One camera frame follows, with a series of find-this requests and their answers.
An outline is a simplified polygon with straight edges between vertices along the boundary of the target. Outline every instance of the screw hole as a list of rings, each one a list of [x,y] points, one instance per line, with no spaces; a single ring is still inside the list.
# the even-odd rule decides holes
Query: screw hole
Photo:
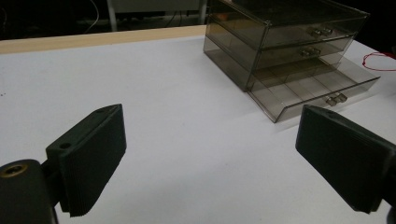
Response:
[[[19,174],[23,173],[26,170],[26,168],[27,168],[27,165],[25,165],[25,164],[13,165],[11,167],[8,167],[3,172],[1,172],[0,176],[7,178],[7,177],[19,175]]]
[[[62,148],[62,149],[66,149],[66,148],[71,147],[71,146],[72,145],[70,143],[63,143],[59,147]]]
[[[20,166],[20,165],[13,166],[13,167],[10,167],[10,168],[6,169],[6,174],[7,175],[13,175],[13,174],[15,174],[15,173],[17,173],[17,172],[19,172],[21,170],[22,170],[22,166]]]

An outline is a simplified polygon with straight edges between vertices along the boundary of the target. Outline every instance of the plastic drawer organizer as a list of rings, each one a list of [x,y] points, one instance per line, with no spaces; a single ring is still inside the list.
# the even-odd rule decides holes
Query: plastic drawer organizer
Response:
[[[379,79],[343,57],[368,16],[327,0],[212,0],[204,52],[278,122]]]

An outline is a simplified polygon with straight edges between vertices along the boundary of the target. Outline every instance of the cable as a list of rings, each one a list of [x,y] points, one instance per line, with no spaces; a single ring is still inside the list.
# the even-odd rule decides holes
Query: cable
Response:
[[[178,22],[178,26],[181,26],[181,21],[183,20],[183,17],[181,15],[181,11],[180,11],[180,21]]]
[[[170,20],[168,23],[166,23],[165,28],[168,27],[168,25],[172,22],[172,20],[173,20],[173,19],[175,18],[175,16],[176,16],[176,14],[177,14],[177,11],[174,13],[174,15],[173,15],[173,17],[171,18],[171,20]]]
[[[3,7],[1,8],[1,10],[4,12],[3,33],[6,33],[7,12]]]
[[[87,34],[91,30],[91,28],[99,21],[99,9],[96,6],[96,4],[93,2],[93,0],[90,0],[90,1],[92,2],[93,6],[95,7],[95,10],[96,10],[96,21],[93,22],[93,24],[84,32],[84,34]]]
[[[387,52],[373,52],[373,53],[369,53],[367,55],[364,55],[362,65],[365,68],[370,69],[370,70],[374,70],[374,71],[383,71],[383,72],[396,71],[396,69],[377,69],[377,68],[371,68],[371,67],[366,66],[366,60],[370,56],[388,57],[388,58],[392,58],[392,59],[396,60],[396,56],[393,55],[392,53],[387,53]]]

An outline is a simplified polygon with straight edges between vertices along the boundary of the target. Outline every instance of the red wire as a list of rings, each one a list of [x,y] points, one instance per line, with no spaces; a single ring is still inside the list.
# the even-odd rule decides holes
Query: red wire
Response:
[[[387,52],[373,52],[373,53],[364,55],[362,65],[365,68],[374,70],[374,71],[384,71],[384,72],[396,71],[396,69],[376,69],[376,68],[371,68],[371,67],[366,66],[366,59],[370,56],[388,57],[388,58],[392,58],[392,59],[396,60],[396,56],[394,54],[387,53]]]

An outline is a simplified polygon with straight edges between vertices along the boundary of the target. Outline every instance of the white table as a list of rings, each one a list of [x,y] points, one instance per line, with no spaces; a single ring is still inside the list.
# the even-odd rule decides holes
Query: white table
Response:
[[[371,215],[354,212],[296,151],[299,118],[274,124],[203,44],[197,35],[1,54],[0,164],[43,162],[78,121],[122,104],[120,166],[86,216],[57,205],[61,224],[386,223],[385,201]],[[372,51],[354,42],[346,56],[360,63]],[[334,110],[396,143],[396,76],[376,73],[369,91]]]

